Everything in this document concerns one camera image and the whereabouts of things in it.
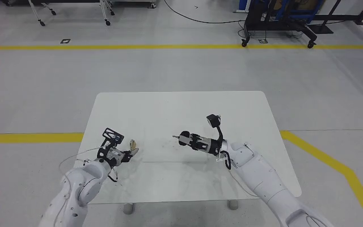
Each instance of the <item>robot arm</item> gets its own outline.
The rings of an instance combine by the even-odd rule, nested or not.
[[[130,142],[129,151],[118,150],[116,146],[122,142],[124,136],[109,128],[103,136],[105,140],[97,158],[84,163],[83,167],[71,169],[62,178],[62,190],[50,202],[41,217],[39,227],[82,226],[87,215],[87,204],[96,197],[112,168],[129,162],[138,152],[133,140]]]
[[[218,129],[218,140],[187,131],[174,137],[179,139],[180,145],[188,145],[193,150],[215,156],[224,154],[226,167],[233,167],[247,187],[267,204],[282,227],[333,227],[325,217],[297,200],[285,187],[276,170],[250,144],[230,144],[224,140],[220,116],[209,115],[207,119],[212,128]]]

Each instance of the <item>yellow tape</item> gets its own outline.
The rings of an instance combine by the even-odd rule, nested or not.
[[[306,45],[249,44],[181,44],[181,45],[50,45],[50,46],[0,46],[3,51],[55,51],[102,49],[307,49]],[[316,45],[314,49],[363,49],[363,45]]]
[[[83,138],[83,133],[0,134],[0,144],[81,142],[82,138]]]
[[[320,161],[324,162],[325,164],[329,165],[331,168],[335,169],[336,171],[340,172],[345,176],[347,179],[352,191],[356,195],[359,203],[363,207],[363,186],[359,181],[357,175],[354,173],[352,169],[348,166],[340,163],[336,159],[332,158],[331,156],[327,155],[326,153],[322,152],[318,148],[308,144],[304,140],[300,139],[299,137],[295,136],[291,132],[288,131],[280,131],[281,137],[284,140],[288,140],[294,145],[298,146],[299,148],[303,149],[304,151],[308,152],[315,158],[319,159]]]

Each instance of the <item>white table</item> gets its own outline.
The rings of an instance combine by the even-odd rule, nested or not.
[[[224,162],[180,146],[172,135],[190,131],[217,138],[206,116],[221,115],[224,138],[248,141],[274,166],[294,196],[301,188],[266,97],[261,91],[171,93],[100,93],[95,101],[79,153],[101,145],[109,127],[125,136],[119,149],[134,139],[140,148],[131,162],[117,167],[119,182],[107,179],[98,203],[143,203],[250,199]],[[95,159],[97,150],[80,154]],[[75,167],[82,166],[76,161]]]

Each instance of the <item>floor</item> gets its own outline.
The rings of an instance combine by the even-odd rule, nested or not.
[[[207,21],[244,19],[238,1],[168,1],[177,11]],[[60,45],[240,44],[239,26],[197,23],[176,15],[163,1],[156,9],[115,7],[104,24],[99,4],[37,7],[41,27],[27,6],[0,4],[0,47]],[[0,50],[0,133],[84,132],[96,95],[122,91],[261,90],[280,130],[291,131],[351,168],[363,182],[363,27],[332,24],[319,35],[323,49],[269,48],[307,45],[284,32],[267,32],[257,49],[138,48]],[[259,44],[257,32],[250,44]],[[347,180],[285,141],[302,188],[299,198],[336,226],[361,226],[362,206]],[[0,144],[0,227],[36,226],[60,190],[57,166],[79,143]],[[73,166],[74,160],[65,164]],[[278,226],[260,200],[90,205],[84,226]]]

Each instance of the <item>black stand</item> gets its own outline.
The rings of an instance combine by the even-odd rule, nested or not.
[[[341,0],[337,0],[333,6],[333,8],[330,10],[328,14],[328,18],[333,15],[333,12],[338,7]],[[327,26],[328,19],[324,20],[324,22],[321,25],[309,25],[308,27],[315,33],[315,34],[333,34],[334,32],[331,31]]]
[[[358,15],[358,19],[354,21],[357,25],[363,25],[363,11]]]
[[[269,21],[276,2],[277,0],[271,0],[264,21],[261,21],[261,18],[262,13],[265,10],[265,3],[258,2],[255,4],[254,2],[251,2],[243,27],[245,39],[242,39],[242,46],[246,47],[247,43],[250,41],[249,31],[298,31],[304,33],[308,38],[310,38],[307,47],[312,48],[315,45],[314,41],[317,39],[316,34],[310,31],[302,22],[289,18],[290,12],[295,4],[295,0],[289,1],[283,18],[278,21]]]

